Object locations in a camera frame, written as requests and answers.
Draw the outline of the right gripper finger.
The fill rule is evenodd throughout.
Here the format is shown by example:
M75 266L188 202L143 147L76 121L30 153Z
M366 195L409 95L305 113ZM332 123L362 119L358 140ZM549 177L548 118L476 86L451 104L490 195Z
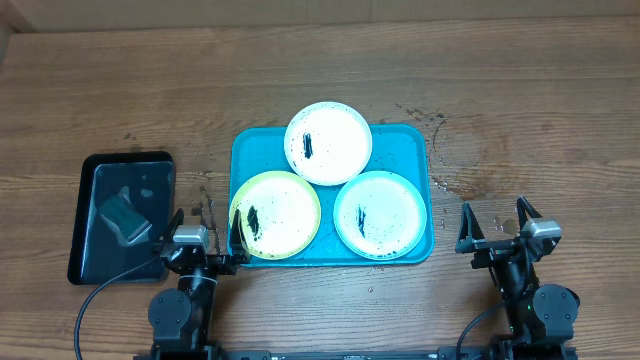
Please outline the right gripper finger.
M516 212L518 215L519 230L527 230L531 224L541 218L541 214L524 197L520 196L516 200Z
M456 242L457 249L476 249L486 238L468 202L462 204L461 226Z

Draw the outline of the yellow-green plate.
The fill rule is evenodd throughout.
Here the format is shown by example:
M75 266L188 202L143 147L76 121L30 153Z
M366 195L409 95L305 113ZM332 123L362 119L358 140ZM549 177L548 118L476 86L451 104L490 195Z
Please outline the yellow-green plate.
M251 256L267 261L304 250L320 228L319 196L302 177L287 171L262 172L232 197L231 230L240 229Z

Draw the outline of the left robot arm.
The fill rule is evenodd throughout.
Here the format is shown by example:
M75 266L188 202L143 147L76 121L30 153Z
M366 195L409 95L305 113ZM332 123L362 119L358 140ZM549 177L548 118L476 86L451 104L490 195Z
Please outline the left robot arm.
M153 253L171 272L178 285L158 293L150 302L148 319L153 328L151 359L223 360L229 355L209 338L214 297L221 275L234 275L250 262L241 229L242 216L232 217L230 254L210 254L208 229L184 224L178 210L167 229L154 242Z

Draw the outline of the green scrubbing sponge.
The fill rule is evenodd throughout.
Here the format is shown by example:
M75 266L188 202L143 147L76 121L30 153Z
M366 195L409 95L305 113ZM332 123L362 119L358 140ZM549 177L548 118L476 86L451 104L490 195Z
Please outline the green scrubbing sponge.
M109 197L98 207L98 213L120 246L131 247L149 240L151 223L135 210L126 196Z

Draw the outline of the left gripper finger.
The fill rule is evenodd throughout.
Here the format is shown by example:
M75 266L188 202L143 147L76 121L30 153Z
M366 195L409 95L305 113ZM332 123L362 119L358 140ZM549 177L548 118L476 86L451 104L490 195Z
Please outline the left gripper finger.
M171 243L173 241L174 235L177 229L184 224L184 211L182 208L179 208L173 218L169 221L167 229L162 234L162 242L163 243Z
M236 209L230 225L229 247L232 256L249 256L246 238L242 229L242 215L240 209Z

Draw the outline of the white plate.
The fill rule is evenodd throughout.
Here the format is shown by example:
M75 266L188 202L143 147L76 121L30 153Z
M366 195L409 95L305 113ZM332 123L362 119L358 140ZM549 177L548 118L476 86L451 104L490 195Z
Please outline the white plate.
M334 101L313 103L289 122L284 153L292 170L306 181L344 184L369 162L373 140L369 124L349 105Z

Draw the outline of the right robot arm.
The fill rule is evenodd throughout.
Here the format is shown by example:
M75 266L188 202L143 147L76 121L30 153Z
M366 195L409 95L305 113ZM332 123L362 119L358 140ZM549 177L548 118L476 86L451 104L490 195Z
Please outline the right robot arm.
M486 268L501 301L474 318L460 334L456 359L575 359L576 350L565 343L574 336L574 322L580 306L571 289L542 285L534 264L551 254L562 237L558 222L543 217L530 202L516 201L519 229L513 238L488 241L471 205L462 205L461 226L455 251L471 254L471 267ZM510 332L495 335L489 345L465 347L471 330L484 319L503 310Z

